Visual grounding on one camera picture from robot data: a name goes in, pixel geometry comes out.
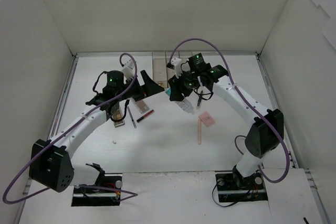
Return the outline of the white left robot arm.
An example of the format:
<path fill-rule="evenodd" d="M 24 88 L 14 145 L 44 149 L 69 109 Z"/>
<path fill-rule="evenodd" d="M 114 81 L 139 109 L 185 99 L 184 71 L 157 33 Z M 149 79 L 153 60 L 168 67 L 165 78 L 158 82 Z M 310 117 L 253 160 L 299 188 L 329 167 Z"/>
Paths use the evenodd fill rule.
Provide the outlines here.
<path fill-rule="evenodd" d="M 140 74 L 144 85 L 139 84 L 137 77 L 124 80 L 121 71 L 107 72 L 106 86 L 86 102 L 86 109 L 72 125 L 50 140 L 34 143 L 29 177 L 59 193 L 69 186 L 81 185 L 95 193 L 103 190 L 106 173 L 99 164 L 74 167 L 71 159 L 86 138 L 112 118 L 120 101 L 128 104 L 130 99 L 140 101 L 163 92 L 163 87 L 155 83 L 146 71 L 142 70 Z"/>

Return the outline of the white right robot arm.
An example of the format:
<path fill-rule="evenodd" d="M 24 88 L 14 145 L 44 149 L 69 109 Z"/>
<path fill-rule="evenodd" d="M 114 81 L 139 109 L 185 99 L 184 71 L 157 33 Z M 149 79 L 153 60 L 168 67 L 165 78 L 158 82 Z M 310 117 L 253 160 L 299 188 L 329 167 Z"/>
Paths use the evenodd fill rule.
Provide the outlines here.
<path fill-rule="evenodd" d="M 170 101 L 184 102 L 199 88 L 206 88 L 210 95 L 216 95 L 228 103 L 250 127 L 245 138 L 246 151 L 233 168 L 232 181 L 238 188 L 245 188 L 251 182 L 266 155 L 274 150 L 284 137 L 283 113 L 271 110 L 237 84 L 231 82 L 228 71 L 221 65 L 211 66 L 202 54 L 188 58 L 189 70 L 182 69 L 183 61 L 172 58 L 167 67 L 174 70 L 169 79 Z"/>

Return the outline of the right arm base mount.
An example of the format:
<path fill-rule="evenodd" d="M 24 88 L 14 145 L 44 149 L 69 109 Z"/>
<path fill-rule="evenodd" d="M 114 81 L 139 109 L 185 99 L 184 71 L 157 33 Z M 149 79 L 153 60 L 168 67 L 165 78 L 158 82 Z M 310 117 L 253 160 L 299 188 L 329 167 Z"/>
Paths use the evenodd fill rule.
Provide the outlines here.
<path fill-rule="evenodd" d="M 218 173 L 215 178 L 212 199 L 220 207 L 227 208 L 241 202 L 268 201 L 261 173 L 255 173 L 243 180 L 239 180 L 232 172 Z"/>

